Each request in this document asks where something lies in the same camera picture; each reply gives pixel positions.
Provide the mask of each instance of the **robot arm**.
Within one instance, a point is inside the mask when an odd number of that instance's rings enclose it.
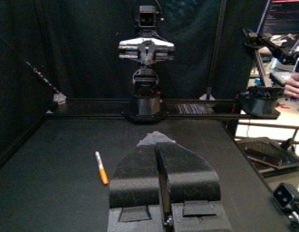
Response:
[[[243,29],[243,32],[247,36],[244,41],[247,46],[254,49],[259,49],[266,46],[272,53],[272,56],[279,59],[280,63],[294,65],[294,71],[299,73],[299,48],[294,53],[288,53],[282,47],[270,41],[268,34],[255,33],[250,29]]]

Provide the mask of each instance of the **human hand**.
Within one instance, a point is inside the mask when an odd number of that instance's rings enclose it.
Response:
[[[287,80],[284,94],[290,97],[299,98],[299,73],[294,73]]]

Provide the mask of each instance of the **black table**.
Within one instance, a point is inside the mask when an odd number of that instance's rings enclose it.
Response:
[[[124,155],[159,131],[215,168],[235,232],[286,232],[290,221],[219,121],[49,119],[0,170],[0,231],[107,231],[109,189],[95,152],[112,175]]]

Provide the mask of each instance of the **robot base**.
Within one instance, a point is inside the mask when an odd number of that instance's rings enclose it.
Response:
[[[167,111],[160,103],[160,95],[137,96],[131,101],[129,109],[123,112],[132,122],[155,123],[167,117]]]

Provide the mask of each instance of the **camera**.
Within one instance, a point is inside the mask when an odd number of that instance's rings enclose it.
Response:
[[[157,12],[153,5],[139,7],[137,26],[140,28],[155,28],[157,24]]]

